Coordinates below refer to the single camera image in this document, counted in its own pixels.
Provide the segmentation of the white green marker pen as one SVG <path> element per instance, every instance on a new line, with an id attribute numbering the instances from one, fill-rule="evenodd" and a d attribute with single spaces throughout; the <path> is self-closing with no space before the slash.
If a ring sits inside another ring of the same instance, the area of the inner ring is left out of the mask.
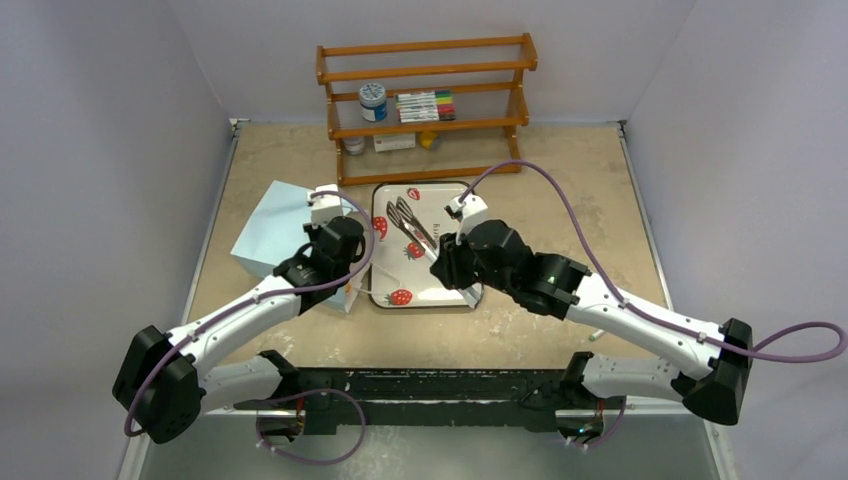
<path id="1" fill-rule="evenodd" d="M 589 335 L 588 340 L 590 342 L 595 342 L 605 334 L 606 334 L 605 330 L 602 330 L 602 329 L 596 330 L 592 334 Z"/>

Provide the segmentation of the small white jar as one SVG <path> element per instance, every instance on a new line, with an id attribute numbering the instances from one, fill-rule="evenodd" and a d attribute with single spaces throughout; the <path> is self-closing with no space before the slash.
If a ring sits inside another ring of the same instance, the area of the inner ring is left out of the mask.
<path id="1" fill-rule="evenodd" d="M 350 155 L 360 155 L 366 149 L 366 141 L 362 136 L 345 137 L 342 139 L 342 144 L 345 151 Z"/>

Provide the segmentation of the light blue paper bag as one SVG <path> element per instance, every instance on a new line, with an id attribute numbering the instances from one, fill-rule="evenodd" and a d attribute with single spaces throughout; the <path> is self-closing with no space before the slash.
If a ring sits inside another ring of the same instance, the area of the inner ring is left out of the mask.
<path id="1" fill-rule="evenodd" d="M 260 280 L 255 296 L 286 291 L 292 285 L 272 277 L 273 270 L 309 242 L 304 226 L 312 220 L 310 189 L 274 181 L 248 217 L 230 254 Z"/>

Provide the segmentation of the metal tongs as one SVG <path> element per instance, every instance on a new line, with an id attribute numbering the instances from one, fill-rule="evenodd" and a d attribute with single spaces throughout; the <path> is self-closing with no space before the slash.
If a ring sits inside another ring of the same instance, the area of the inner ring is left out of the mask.
<path id="1" fill-rule="evenodd" d="M 388 307 L 435 308 L 466 306 L 475 309 L 482 299 L 482 288 L 473 286 L 465 290 L 450 290 L 430 273 L 429 269 L 438 258 L 438 242 L 415 216 L 411 207 L 400 196 L 390 200 L 385 207 L 386 218 L 391 222 L 389 234 L 403 235 L 405 262 L 401 262 L 384 238 L 386 253 L 382 258 L 390 266 L 390 273 L 397 273 L 400 287 L 385 299 Z"/>

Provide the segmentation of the strawberry print white tray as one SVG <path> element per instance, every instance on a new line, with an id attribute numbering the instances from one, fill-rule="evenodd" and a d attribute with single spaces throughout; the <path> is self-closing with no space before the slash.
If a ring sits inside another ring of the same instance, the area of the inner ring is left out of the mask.
<path id="1" fill-rule="evenodd" d="M 388 307 L 386 295 L 400 287 L 397 273 L 390 273 L 390 266 L 382 256 L 386 253 L 385 240 L 391 222 L 386 218 L 385 207 L 390 200 L 402 197 L 413 210 L 415 216 L 426 230 L 438 242 L 439 236 L 446 232 L 454 232 L 458 223 L 451 219 L 444 207 L 452 198 L 463 193 L 467 184 L 461 181 L 448 182 L 413 182 L 413 183 L 383 183 L 378 185 L 372 194 L 373 229 L 377 232 L 378 243 L 372 256 L 372 269 L 369 279 L 368 292 L 372 302 L 385 309 L 423 309 L 409 307 Z M 395 233 L 387 236 L 389 247 L 401 262 L 405 262 L 404 245 L 407 240 L 403 235 L 394 237 Z"/>

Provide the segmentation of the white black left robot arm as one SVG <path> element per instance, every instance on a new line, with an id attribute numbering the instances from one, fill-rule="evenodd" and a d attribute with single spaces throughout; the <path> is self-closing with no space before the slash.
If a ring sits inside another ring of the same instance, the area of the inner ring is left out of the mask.
<path id="1" fill-rule="evenodd" d="M 213 375 L 220 362 L 334 296 L 373 254 L 373 228 L 354 218 L 304 230 L 308 242 L 249 292 L 192 323 L 167 332 L 149 325 L 133 336 L 112 387 L 126 410 L 126 436 L 166 443 L 221 407 L 224 387 Z"/>

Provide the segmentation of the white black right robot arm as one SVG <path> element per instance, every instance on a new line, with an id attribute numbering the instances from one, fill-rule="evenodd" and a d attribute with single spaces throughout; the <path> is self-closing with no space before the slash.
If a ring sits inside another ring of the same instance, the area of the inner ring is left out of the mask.
<path id="1" fill-rule="evenodd" d="M 655 355 L 625 360 L 576 356 L 580 369 L 564 376 L 561 392 L 576 407 L 598 398 L 643 396 L 680 402 L 713 423 L 738 423 L 752 361 L 749 324 L 685 317 L 625 291 L 613 294 L 599 273 L 560 254 L 533 251 L 501 220 L 470 234 L 440 238 L 430 273 L 447 289 L 488 286 L 540 316 L 604 330 Z"/>

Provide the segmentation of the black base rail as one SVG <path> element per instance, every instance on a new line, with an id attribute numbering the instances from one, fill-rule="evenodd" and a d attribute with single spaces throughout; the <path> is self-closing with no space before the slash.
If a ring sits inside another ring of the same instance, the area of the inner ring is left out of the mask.
<path id="1" fill-rule="evenodd" d="M 577 354 L 564 369 L 426 369 L 295 367 L 278 353 L 273 391 L 244 408 L 299 411 L 308 435 L 331 435 L 342 425 L 519 427 L 563 436 L 599 435 L 603 414 L 624 403 L 581 385 Z"/>

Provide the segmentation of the blue paint jar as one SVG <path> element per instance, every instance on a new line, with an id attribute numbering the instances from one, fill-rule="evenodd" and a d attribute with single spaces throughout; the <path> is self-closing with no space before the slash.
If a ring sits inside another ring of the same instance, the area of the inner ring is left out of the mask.
<path id="1" fill-rule="evenodd" d="M 381 122 L 387 117 L 387 90 L 377 82 L 369 82 L 358 90 L 362 117 L 369 122 Z"/>

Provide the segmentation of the small yellow object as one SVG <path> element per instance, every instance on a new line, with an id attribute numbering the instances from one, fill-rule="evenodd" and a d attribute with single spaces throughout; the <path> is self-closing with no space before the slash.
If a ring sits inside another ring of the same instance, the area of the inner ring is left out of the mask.
<path id="1" fill-rule="evenodd" d="M 438 147 L 439 135 L 435 132 L 422 132 L 418 139 L 419 144 L 427 150 L 434 150 Z"/>

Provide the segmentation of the white red small box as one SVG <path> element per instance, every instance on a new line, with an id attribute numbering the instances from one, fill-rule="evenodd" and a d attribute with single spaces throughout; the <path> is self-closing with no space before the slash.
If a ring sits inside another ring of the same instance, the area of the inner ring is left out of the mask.
<path id="1" fill-rule="evenodd" d="M 411 149 L 416 146 L 415 133 L 380 134 L 372 137 L 374 149 L 378 153 Z"/>

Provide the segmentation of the set of coloured markers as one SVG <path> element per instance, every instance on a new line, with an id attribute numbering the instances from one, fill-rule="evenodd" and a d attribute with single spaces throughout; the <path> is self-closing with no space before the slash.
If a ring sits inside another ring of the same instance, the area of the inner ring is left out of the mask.
<path id="1" fill-rule="evenodd" d="M 402 124 L 453 121 L 456 119 L 451 90 L 402 93 L 395 97 L 398 120 Z"/>

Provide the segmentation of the orange wooden shelf rack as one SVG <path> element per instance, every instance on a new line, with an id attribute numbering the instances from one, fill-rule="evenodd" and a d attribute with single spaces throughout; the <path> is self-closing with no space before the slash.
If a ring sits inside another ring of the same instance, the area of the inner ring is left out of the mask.
<path id="1" fill-rule="evenodd" d="M 402 171 L 378 166 L 365 175 L 350 171 L 352 159 L 345 137 L 380 134 L 499 130 L 508 156 L 521 156 L 517 131 L 528 125 L 524 93 L 526 73 L 537 69 L 539 56 L 530 33 L 459 40 L 431 40 L 346 47 L 319 46 L 315 78 L 325 91 L 326 134 L 334 144 L 336 180 L 342 186 L 399 183 L 473 176 L 481 168 L 458 162 Z M 366 121 L 360 111 L 359 88 L 369 82 L 387 90 L 387 117 Z M 402 93 L 451 90 L 456 119 L 402 124 L 395 97 Z"/>

